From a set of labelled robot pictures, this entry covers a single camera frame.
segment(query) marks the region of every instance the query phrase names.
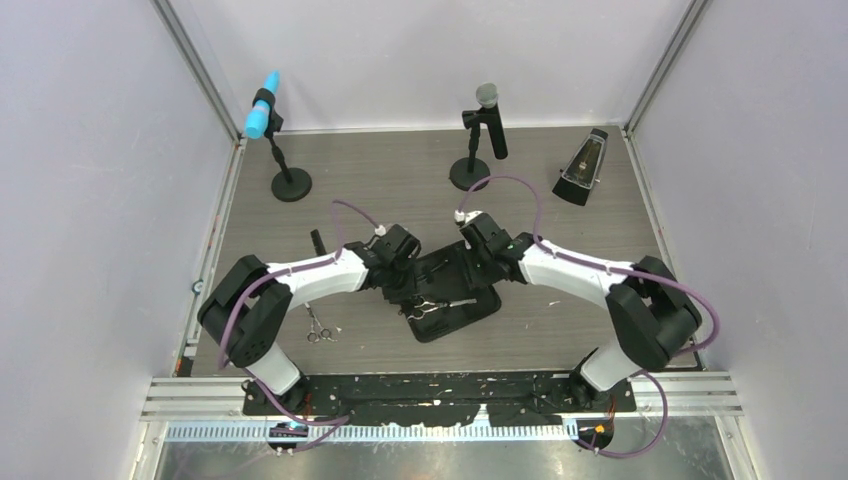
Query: metal corner post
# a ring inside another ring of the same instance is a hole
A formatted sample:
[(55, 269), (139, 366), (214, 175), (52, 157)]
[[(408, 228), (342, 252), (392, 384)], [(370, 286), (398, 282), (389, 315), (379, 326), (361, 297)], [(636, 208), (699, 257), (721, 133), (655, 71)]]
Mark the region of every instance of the metal corner post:
[(654, 69), (654, 73), (651, 74), (651, 78), (648, 80), (645, 90), (642, 91), (639, 101), (636, 102), (636, 107), (633, 109), (633, 113), (630, 114), (630, 119), (624, 124), (624, 132), (627, 137), (633, 136), (636, 127), (645, 115), (645, 111), (654, 99), (654, 96), (656, 95), (663, 80), (665, 80), (666, 74), (668, 74), (669, 70), (671, 70), (671, 67), (677, 60), (678, 55), (686, 45), (686, 41), (689, 39), (695, 29), (695, 26), (698, 24), (701, 14), (704, 12), (709, 3), (710, 0), (690, 0), (689, 6), (686, 8), (683, 18), (677, 25), (677, 29), (675, 29), (674, 34), (671, 37), (671, 41), (666, 47), (662, 58), (660, 58), (660, 62)]
[(227, 110), (224, 99), (218, 93), (218, 89), (209, 75), (209, 70), (203, 65), (203, 61), (200, 59), (200, 55), (197, 53), (197, 49), (194, 47), (191, 38), (189, 38), (179, 16), (177, 16), (177, 12), (174, 10), (171, 1), (150, 0), (150, 3), (156, 9), (157, 13), (159, 13), (162, 23), (168, 29), (168, 33), (171, 34), (171, 38), (174, 39), (174, 44), (185, 59), (186, 65), (191, 70), (195, 80), (197, 80), (197, 84), (200, 90), (203, 91), (203, 95), (206, 96), (212, 109), (215, 110), (215, 114), (218, 115), (218, 119), (221, 121), (227, 134), (232, 138), (233, 142), (238, 142), (241, 132), (233, 121), (230, 112)]

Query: silver scissors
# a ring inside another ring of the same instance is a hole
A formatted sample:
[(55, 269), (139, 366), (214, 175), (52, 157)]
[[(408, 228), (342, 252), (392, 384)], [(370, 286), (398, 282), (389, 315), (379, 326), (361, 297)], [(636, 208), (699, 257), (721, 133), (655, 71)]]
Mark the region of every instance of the silver scissors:
[(408, 318), (409, 320), (421, 320), (428, 313), (435, 312), (436, 310), (442, 308), (458, 307), (460, 305), (468, 305), (470, 303), (477, 303), (477, 299), (469, 298), (466, 300), (457, 300), (454, 302), (431, 302), (424, 297), (418, 297), (418, 302), (416, 302), (412, 306), (412, 313), (410, 313), (406, 318)]
[(309, 333), (306, 334), (306, 341), (309, 343), (318, 343), (321, 340), (335, 342), (336, 340), (333, 338), (333, 332), (330, 331), (329, 328), (324, 328), (324, 326), (321, 325), (321, 322), (318, 321), (318, 317), (312, 310), (312, 306), (308, 303), (304, 303), (303, 306), (306, 307), (306, 311), (309, 312), (309, 316), (312, 319), (312, 322), (309, 324)]

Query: microphone grille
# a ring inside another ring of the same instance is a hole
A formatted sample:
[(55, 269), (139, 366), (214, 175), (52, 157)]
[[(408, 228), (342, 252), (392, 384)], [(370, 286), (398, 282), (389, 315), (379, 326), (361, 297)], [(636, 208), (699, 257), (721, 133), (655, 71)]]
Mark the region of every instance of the microphone grille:
[(477, 103), (484, 108), (492, 108), (498, 104), (498, 87), (494, 83), (484, 83), (477, 87)]

